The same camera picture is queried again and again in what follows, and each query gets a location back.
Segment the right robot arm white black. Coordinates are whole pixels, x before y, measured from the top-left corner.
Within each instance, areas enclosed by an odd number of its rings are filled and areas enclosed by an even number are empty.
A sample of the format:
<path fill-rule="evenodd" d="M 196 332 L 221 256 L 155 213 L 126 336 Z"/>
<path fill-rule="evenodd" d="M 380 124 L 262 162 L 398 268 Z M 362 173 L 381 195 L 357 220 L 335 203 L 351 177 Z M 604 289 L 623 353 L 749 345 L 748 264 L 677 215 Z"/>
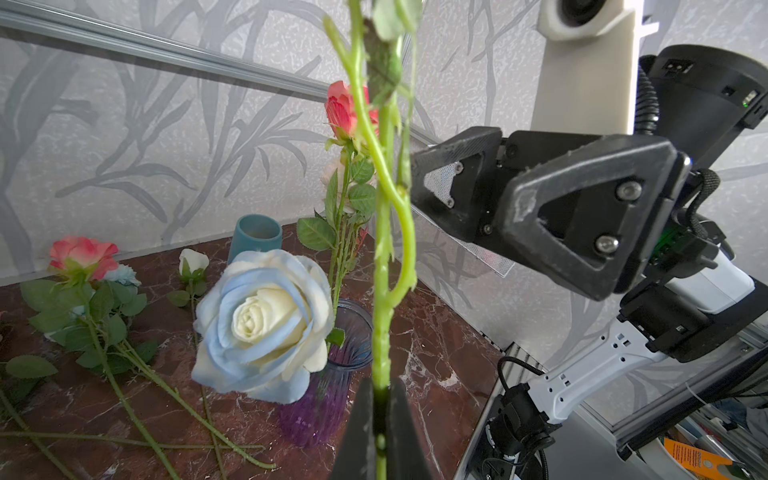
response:
<path fill-rule="evenodd" d="M 502 385 L 468 461 L 478 479 L 547 478 L 545 450 L 583 400 L 645 365 L 694 361 L 767 310 L 765 284 L 699 212 L 715 160 L 766 116 L 766 67 L 684 44 L 637 74 L 627 134 L 472 127 L 412 159 L 413 204 L 448 234 L 586 298 L 621 298 L 598 339 Z"/>

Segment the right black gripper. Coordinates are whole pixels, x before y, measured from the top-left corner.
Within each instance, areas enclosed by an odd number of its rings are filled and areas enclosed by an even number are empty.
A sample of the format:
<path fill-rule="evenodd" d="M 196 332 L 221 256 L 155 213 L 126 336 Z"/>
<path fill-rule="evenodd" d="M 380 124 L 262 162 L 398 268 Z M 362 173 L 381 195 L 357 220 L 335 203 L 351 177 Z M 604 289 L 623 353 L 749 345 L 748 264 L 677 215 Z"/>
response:
<path fill-rule="evenodd" d="M 498 127 L 474 126 L 415 153 L 411 204 L 468 243 L 484 215 L 483 248 L 584 297 L 627 291 L 691 159 L 658 136 L 519 131 L 498 154 L 501 139 Z"/>

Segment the blue white rose stem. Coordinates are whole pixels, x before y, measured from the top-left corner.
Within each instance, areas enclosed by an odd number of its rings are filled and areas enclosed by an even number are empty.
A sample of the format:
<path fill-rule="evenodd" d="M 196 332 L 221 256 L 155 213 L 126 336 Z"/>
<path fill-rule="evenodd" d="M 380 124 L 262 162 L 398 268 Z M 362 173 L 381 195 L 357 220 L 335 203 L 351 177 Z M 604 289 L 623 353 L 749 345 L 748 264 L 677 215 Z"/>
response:
<path fill-rule="evenodd" d="M 191 378 L 220 394 L 294 403 L 327 364 L 334 315 L 327 275 L 313 259 L 242 252 L 196 308 L 201 343 Z"/>

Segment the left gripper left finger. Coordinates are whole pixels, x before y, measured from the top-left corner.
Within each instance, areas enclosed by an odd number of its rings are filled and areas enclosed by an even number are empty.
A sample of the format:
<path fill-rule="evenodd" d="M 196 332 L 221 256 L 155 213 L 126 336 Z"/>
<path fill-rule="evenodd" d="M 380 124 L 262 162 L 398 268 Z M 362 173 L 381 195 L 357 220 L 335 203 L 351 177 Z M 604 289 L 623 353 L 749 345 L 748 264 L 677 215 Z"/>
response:
<path fill-rule="evenodd" d="M 375 478 L 374 393 L 370 378 L 361 381 L 329 480 Z"/>

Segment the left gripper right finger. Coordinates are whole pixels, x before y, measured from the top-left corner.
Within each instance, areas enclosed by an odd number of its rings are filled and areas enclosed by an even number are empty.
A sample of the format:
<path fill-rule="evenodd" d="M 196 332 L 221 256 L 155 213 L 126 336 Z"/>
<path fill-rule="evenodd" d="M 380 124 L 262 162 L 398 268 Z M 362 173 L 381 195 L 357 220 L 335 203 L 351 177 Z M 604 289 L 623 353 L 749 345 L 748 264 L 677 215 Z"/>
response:
<path fill-rule="evenodd" d="M 405 384 L 401 379 L 395 379 L 389 389 L 386 411 L 386 478 L 389 480 L 432 478 L 419 442 Z"/>

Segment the pink rose flower stem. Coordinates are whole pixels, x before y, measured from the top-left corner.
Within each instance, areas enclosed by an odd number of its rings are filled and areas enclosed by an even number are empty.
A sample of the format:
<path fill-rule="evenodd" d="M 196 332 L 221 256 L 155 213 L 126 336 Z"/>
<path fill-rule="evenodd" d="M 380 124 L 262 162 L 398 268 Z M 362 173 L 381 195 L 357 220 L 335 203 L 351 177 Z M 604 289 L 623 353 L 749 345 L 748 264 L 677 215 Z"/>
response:
<path fill-rule="evenodd" d="M 322 177 L 324 210 L 301 218 L 297 234 L 303 246 L 331 254 L 328 278 L 333 304 L 337 305 L 345 277 L 356 266 L 358 250 L 373 216 L 375 167 L 359 132 L 353 94 L 345 82 L 329 86 L 325 112 L 333 133 L 326 147 L 339 147 L 339 156 L 325 167 Z"/>

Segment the dark pink rose stem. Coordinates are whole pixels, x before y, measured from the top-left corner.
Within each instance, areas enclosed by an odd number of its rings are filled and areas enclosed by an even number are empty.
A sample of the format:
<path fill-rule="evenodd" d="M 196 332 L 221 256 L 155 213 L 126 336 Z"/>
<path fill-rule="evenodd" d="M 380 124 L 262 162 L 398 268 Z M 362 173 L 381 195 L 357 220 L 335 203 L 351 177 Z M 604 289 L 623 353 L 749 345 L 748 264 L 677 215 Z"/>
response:
<path fill-rule="evenodd" d="M 30 325 L 76 354 L 82 368 L 106 379 L 130 422 L 171 478 L 180 475 L 120 386 L 118 377 L 123 373 L 143 376 L 167 393 L 209 433 L 215 452 L 228 448 L 250 465 L 265 471 L 276 469 L 276 464 L 255 458 L 228 438 L 159 376 L 149 364 L 157 351 L 156 344 L 131 344 L 129 323 L 145 309 L 148 300 L 139 290 L 134 271 L 117 261 L 118 251 L 113 243 L 83 236 L 55 241 L 49 252 L 50 278 L 26 281 L 20 287 L 24 301 L 34 312 Z"/>

